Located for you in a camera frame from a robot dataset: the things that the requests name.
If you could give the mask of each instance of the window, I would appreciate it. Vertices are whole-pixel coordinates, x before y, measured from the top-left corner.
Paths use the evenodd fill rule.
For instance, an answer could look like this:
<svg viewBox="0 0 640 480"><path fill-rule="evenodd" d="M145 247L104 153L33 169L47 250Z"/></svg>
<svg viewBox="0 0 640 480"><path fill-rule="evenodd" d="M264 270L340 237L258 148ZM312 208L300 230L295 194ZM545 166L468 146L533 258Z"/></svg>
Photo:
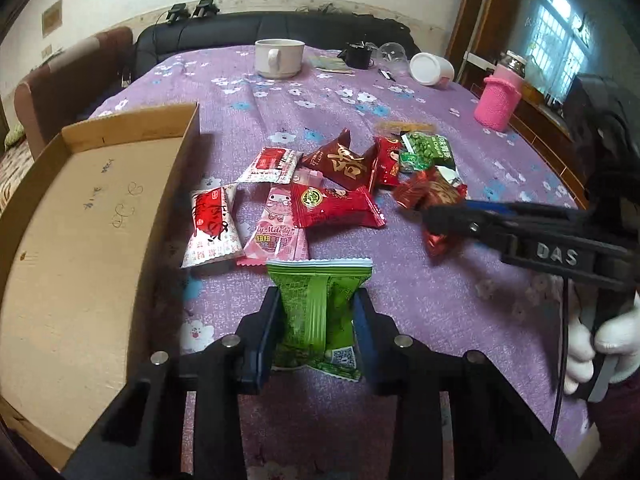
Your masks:
<svg viewBox="0 0 640 480"><path fill-rule="evenodd" d="M533 14L525 50L527 79L563 101L574 76L586 69L591 43L586 15L579 16L568 0L535 0Z"/></svg>

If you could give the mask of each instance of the metal screw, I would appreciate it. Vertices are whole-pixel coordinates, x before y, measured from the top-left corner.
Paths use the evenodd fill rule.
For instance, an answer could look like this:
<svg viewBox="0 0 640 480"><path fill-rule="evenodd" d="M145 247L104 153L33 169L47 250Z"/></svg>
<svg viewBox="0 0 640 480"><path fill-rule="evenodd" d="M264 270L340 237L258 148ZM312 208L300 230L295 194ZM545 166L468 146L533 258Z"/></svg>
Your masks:
<svg viewBox="0 0 640 480"><path fill-rule="evenodd" d="M479 350L469 350L466 353L466 360L475 365L481 365L486 361L486 355Z"/></svg>
<svg viewBox="0 0 640 480"><path fill-rule="evenodd" d="M152 356L151 356L151 362L153 364L155 364L156 366L158 365L162 365L165 362L167 362L169 360L169 354L167 352L164 351L159 351L159 352L155 352Z"/></svg>
<svg viewBox="0 0 640 480"><path fill-rule="evenodd" d="M240 336L237 334L227 334L222 338L222 346L233 348L240 344Z"/></svg>
<svg viewBox="0 0 640 480"><path fill-rule="evenodd" d="M409 348L409 346L414 344L414 340L411 336L401 334L394 338L394 343L396 343L396 346L399 346L400 348Z"/></svg>

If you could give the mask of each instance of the purple floral tablecloth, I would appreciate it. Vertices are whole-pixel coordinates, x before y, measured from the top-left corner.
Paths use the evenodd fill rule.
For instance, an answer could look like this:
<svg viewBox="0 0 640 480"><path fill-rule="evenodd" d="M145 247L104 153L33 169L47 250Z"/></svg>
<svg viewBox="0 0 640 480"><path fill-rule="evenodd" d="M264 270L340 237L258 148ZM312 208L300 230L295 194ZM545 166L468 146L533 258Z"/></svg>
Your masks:
<svg viewBox="0 0 640 480"><path fill-rule="evenodd" d="M318 53L306 48L305 56ZM179 265L191 229L188 191L233 182L263 146L309 153L348 127L351 147L361 153L380 120L428 122L449 139L470 198L575 207L519 135L475 121L477 101L466 89L396 79L389 82L375 69L322 73L305 63L291 80L265 80L254 74L252 46L229 47L174 56L96 110L94 116L104 116L151 105L200 104L201 136L175 202L159 270L151 320L156 349L175 344L178 351L179 343L182 352L201 350L234 332L242 316L260 307L271 285L263 270L237 268L233 262L190 271ZM260 217L268 190L268 184L241 187L234 217L243 240ZM376 202L387 218L384 229L308 230L310 256L371 257L374 273L366 287L379 312L435 351L485 352L549 427L561 285L547 275L506 266L497 254L470 242L439 264L430 262L420 225L398 211L388 192L379 191ZM341 381L314 370L275 372L260 397L241 399L250 477L288 480L332 472L331 478L385 478L395 406L393 398L373 397L363 381ZM189 428L193 398L186 419ZM558 431L565 452L575 449L587 427L585 405L565 400Z"/></svg>

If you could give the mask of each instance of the green snack bag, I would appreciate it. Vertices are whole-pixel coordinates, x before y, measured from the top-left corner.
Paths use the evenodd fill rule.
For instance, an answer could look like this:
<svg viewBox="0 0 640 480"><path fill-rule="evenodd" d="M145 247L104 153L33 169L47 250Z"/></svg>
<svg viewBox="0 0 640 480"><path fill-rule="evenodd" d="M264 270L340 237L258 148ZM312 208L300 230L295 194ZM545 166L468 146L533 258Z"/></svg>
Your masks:
<svg viewBox="0 0 640 480"><path fill-rule="evenodd" d="M372 265L368 258L267 263L286 314L274 368L309 365L349 380L360 377L350 302L357 288L371 277Z"/></svg>
<svg viewBox="0 0 640 480"><path fill-rule="evenodd" d="M445 166L451 170L456 169L456 162L453 160L447 137L412 132L402 136L402 142L409 153L417 155L429 167Z"/></svg>
<svg viewBox="0 0 640 480"><path fill-rule="evenodd" d="M414 171L428 170L433 163L425 163L415 153L401 152L400 153L400 171L402 173L413 173Z"/></svg>

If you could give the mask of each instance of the white glove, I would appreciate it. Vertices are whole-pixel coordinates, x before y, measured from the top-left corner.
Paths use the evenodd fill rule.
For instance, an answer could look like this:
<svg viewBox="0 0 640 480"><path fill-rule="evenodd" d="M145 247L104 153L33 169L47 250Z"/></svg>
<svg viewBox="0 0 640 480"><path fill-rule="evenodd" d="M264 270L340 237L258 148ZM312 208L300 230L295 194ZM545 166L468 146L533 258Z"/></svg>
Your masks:
<svg viewBox="0 0 640 480"><path fill-rule="evenodd" d="M593 339L591 333L580 323L579 301L571 301L569 314L569 351L566 363L564 392L571 395L578 384L587 383L593 376L593 361L596 352L618 354L620 359L609 383L622 382L640 367L640 297L636 293L633 308L604 323Z"/></svg>

